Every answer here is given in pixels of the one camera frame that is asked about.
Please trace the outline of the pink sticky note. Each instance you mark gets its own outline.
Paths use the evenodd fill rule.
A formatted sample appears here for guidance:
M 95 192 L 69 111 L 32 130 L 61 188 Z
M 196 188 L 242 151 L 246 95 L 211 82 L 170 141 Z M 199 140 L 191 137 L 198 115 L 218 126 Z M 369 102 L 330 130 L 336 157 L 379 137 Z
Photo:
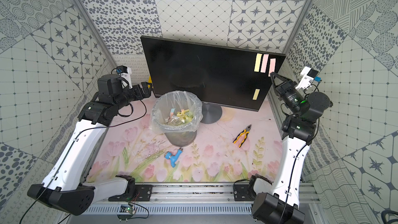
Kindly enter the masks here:
M 270 58 L 269 59 L 269 72 L 268 75 L 271 76 L 271 73 L 275 71 L 276 66 L 276 59 Z
M 262 57 L 262 64 L 261 64 L 261 70 L 260 70 L 261 73 L 266 73 L 266 71 L 267 71 L 268 57 L 269 57 L 268 54 L 264 54 Z

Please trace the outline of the yellow sticky note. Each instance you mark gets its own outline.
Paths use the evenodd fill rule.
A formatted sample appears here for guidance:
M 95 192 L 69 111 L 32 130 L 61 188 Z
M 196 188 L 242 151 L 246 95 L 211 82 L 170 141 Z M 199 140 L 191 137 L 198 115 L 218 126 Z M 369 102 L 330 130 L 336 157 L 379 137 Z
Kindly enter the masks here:
M 259 92 L 260 92 L 260 89 L 256 89 L 255 90 L 255 93 L 254 93 L 254 96 L 253 96 L 253 100 L 257 100 L 257 98 L 258 98 L 258 95 L 259 95 Z
M 260 71 L 262 56 L 263 56 L 263 54 L 257 54 L 256 55 L 254 72 L 259 72 Z

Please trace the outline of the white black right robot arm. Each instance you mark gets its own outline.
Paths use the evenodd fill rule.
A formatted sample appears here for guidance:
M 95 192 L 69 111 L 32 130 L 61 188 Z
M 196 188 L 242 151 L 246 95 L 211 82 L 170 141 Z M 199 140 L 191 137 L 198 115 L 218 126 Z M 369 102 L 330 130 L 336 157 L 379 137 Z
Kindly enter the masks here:
M 248 194 L 254 199 L 252 216 L 265 224 L 302 224 L 305 214 L 300 211 L 299 186 L 305 157 L 317 135 L 319 119 L 332 107 L 330 98 L 318 89 L 302 96 L 298 90 L 321 82 L 318 71 L 305 67 L 299 83 L 279 75 L 270 74 L 278 98 L 292 112 L 282 124 L 283 154 L 274 182 L 256 174 L 249 181 Z

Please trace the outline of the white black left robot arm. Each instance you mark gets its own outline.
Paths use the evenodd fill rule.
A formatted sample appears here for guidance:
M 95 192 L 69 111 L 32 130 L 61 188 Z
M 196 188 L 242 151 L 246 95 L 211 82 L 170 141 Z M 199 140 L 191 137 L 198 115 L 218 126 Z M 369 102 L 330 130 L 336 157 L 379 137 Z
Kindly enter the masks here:
M 81 215 L 93 203 L 109 199 L 128 201 L 136 196 L 135 179 L 116 175 L 102 183 L 86 183 L 103 138 L 112 127 L 119 110 L 133 101 L 149 98 L 152 84 L 132 85 L 118 74 L 104 75 L 97 81 L 98 91 L 78 115 L 76 127 L 54 168 L 40 184 L 29 187 L 28 197 L 49 208 Z

